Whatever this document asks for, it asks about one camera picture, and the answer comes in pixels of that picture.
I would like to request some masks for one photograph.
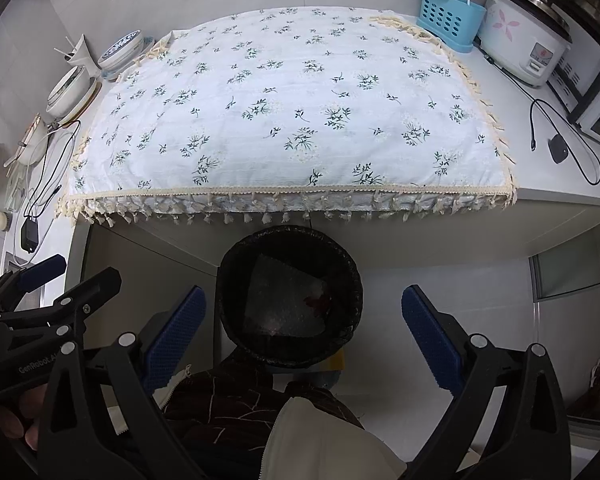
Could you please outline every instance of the rice cooker lid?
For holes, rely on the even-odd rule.
[[[569,35],[569,25],[562,16],[555,12],[547,3],[547,0],[511,0],[513,3],[522,7],[526,12],[532,14],[535,18],[544,23],[561,38],[571,43]]]

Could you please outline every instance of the finger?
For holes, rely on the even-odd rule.
[[[42,411],[45,401],[46,384],[27,390],[20,397],[20,413],[24,418],[36,418]]]
[[[27,430],[27,433],[25,433],[25,435],[24,435],[25,442],[29,445],[29,447],[33,451],[37,451],[38,450],[38,430],[39,430],[39,427],[40,427],[40,419],[37,418],[36,421],[33,423],[33,426],[31,426]]]
[[[22,438],[24,428],[17,416],[0,405],[0,429],[8,438]]]

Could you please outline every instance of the blue textured pad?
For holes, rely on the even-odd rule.
[[[45,283],[62,276],[65,270],[66,261],[60,254],[56,254],[56,256],[23,270],[20,273],[17,287],[21,292],[33,292]]]
[[[407,322],[438,386],[457,397],[464,389],[462,358],[412,286],[402,294],[402,317]]]
[[[144,354],[142,387],[148,394],[151,395],[169,383],[176,366],[205,319],[205,313],[205,293],[196,286]]]

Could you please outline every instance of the white countertop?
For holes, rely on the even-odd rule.
[[[573,157],[568,156],[561,164],[554,163],[547,143],[555,135],[555,131],[540,110],[534,111],[537,147],[534,152],[531,151],[529,124],[531,101],[529,98],[500,73],[496,67],[488,63],[483,54],[476,48],[469,54],[457,54],[457,56],[471,69],[473,79],[480,84],[482,89],[482,97],[493,104],[490,111],[496,115],[505,128],[504,137],[509,143],[509,154],[516,163],[514,176],[519,185],[519,199],[600,205],[600,184],[590,186],[580,174]],[[82,127],[78,137],[86,128],[90,127],[100,102],[113,85],[105,82],[95,101],[80,118]],[[551,103],[560,113],[564,112],[562,105],[547,85],[537,89],[525,88],[534,97],[542,98]],[[598,170],[595,159],[559,118],[556,118],[554,122],[578,157],[590,180],[595,181],[596,171]],[[600,144],[589,139],[589,137],[586,137],[586,139],[600,158]],[[61,134],[58,136],[56,134],[54,136],[47,157],[48,168],[55,165],[66,140],[66,135]],[[41,170],[41,164],[32,169],[30,178],[32,182],[37,182]],[[17,229],[15,228],[16,222],[12,219],[9,231],[6,233],[0,261],[0,274],[4,272],[5,258],[8,253],[14,251],[14,242],[16,256],[21,259],[21,262],[30,259],[30,254],[27,254],[20,247],[20,229],[24,222],[23,214],[24,208],[19,213]],[[38,219],[40,236],[47,229],[48,233],[32,262],[35,264],[55,254],[61,254],[67,260],[68,268],[63,276],[56,278],[45,286],[42,295],[43,304],[51,304],[56,297],[80,282],[89,224],[83,219],[78,219],[76,225],[72,225],[68,218],[55,219],[54,208],[50,205]]]

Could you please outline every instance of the black cable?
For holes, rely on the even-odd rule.
[[[32,216],[32,212],[33,212],[33,208],[36,206],[36,200],[39,200],[40,197],[42,197],[46,191],[46,187],[51,184],[52,180],[54,179],[54,175],[56,174],[56,171],[58,170],[58,167],[60,166],[60,162],[62,161],[62,158],[64,157],[64,152],[66,152],[66,149],[69,147],[69,143],[73,140],[73,138],[76,136],[76,134],[78,133],[78,131],[80,130],[82,123],[80,122],[80,120],[75,120],[75,121],[71,121],[70,123],[67,123],[64,128],[67,128],[68,126],[71,126],[72,124],[77,123],[78,126],[77,128],[74,130],[74,132],[69,136],[69,140],[66,142],[66,144],[64,145],[64,148],[62,149],[62,153],[60,154],[60,157],[58,157],[58,161],[56,162],[56,166],[54,168],[54,170],[51,173],[51,176],[49,177],[49,179],[46,181],[45,185],[42,188],[42,191],[40,192],[40,195],[36,198],[35,194],[38,191],[38,187],[40,186],[40,183],[42,183],[42,179],[44,177],[45,174],[45,162],[46,162],[46,152],[45,152],[45,158],[42,165],[42,171],[40,173],[40,181],[38,183],[38,185],[36,186],[36,189],[34,190],[34,192],[32,193],[32,198],[29,201],[29,213],[24,215],[24,218],[29,218],[29,219],[35,219],[35,218],[39,218],[46,210],[47,206],[49,205],[49,203],[51,202],[51,199],[58,193],[58,191],[60,191],[60,188],[62,186],[57,186],[56,189],[54,190],[54,192],[51,194],[51,196],[46,200],[45,204],[43,205],[42,211],[40,213],[38,213],[35,216]]]
[[[556,133],[558,135],[560,135],[562,137],[562,134],[560,133],[560,130],[556,127],[555,123],[552,121],[551,117],[549,117],[549,114],[547,113],[546,110],[544,110],[544,108],[542,108],[542,104],[547,105],[549,108],[551,108],[551,110],[562,119],[562,122],[564,124],[566,124],[571,131],[576,134],[578,136],[578,138],[581,140],[581,142],[584,143],[584,145],[589,149],[589,151],[591,153],[593,153],[593,156],[596,158],[598,165],[600,167],[600,158],[598,157],[598,155],[596,154],[596,152],[593,150],[593,148],[589,145],[589,143],[584,139],[583,135],[576,130],[576,128],[573,127],[573,125],[571,125],[569,123],[569,121],[567,121],[567,119],[565,119],[550,103],[548,103],[547,101],[545,101],[544,99],[537,99],[535,97],[533,97],[528,91],[526,91],[526,89],[519,83],[517,82],[513,76],[509,75],[509,73],[507,73],[503,68],[499,67],[496,65],[496,63],[494,62],[493,58],[489,57],[488,54],[485,54],[483,52],[483,54],[487,57],[487,61],[489,61],[493,66],[495,66],[498,70],[500,70],[500,72],[502,72],[502,74],[509,79],[514,85],[516,85],[529,99],[531,99],[531,106],[529,107],[529,123],[531,126],[531,151],[534,151],[536,149],[536,135],[535,135],[535,126],[534,126],[534,117],[533,117],[533,113],[534,113],[534,106],[537,106],[538,108],[540,108],[540,111],[544,114],[544,116],[546,117],[546,119],[549,121],[549,123],[551,124],[551,126],[554,128],[554,130],[556,131]],[[598,177],[598,179],[595,182],[592,182],[589,180],[589,177],[585,174],[584,170],[582,169],[582,166],[580,165],[580,161],[578,160],[578,158],[575,156],[575,154],[573,153],[573,150],[571,149],[571,146],[569,145],[569,143],[564,140],[565,145],[567,146],[567,150],[569,150],[569,153],[571,153],[571,156],[573,157],[573,160],[575,161],[578,169],[580,170],[580,173],[582,174],[582,176],[584,177],[584,179],[587,181],[587,183],[589,183],[591,186],[597,186],[598,184],[600,184],[600,176]]]

